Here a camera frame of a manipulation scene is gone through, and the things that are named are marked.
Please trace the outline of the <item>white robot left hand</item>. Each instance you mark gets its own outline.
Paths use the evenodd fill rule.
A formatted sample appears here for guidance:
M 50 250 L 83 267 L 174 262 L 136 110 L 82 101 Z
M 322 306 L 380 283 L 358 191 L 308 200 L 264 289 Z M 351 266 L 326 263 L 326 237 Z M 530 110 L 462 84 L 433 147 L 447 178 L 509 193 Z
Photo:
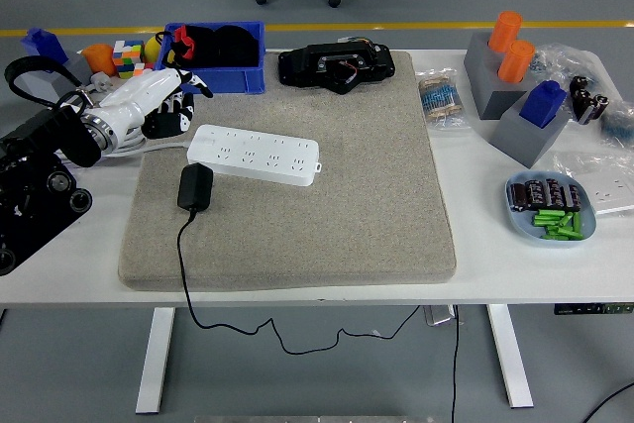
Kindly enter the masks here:
M 123 144 L 129 130 L 141 127 L 152 111 L 182 84 L 198 88 L 211 98 L 207 84 L 192 71 L 165 68 L 134 76 L 99 102 L 91 114 L 99 119 L 96 126 L 105 124 L 105 137 L 113 148 Z

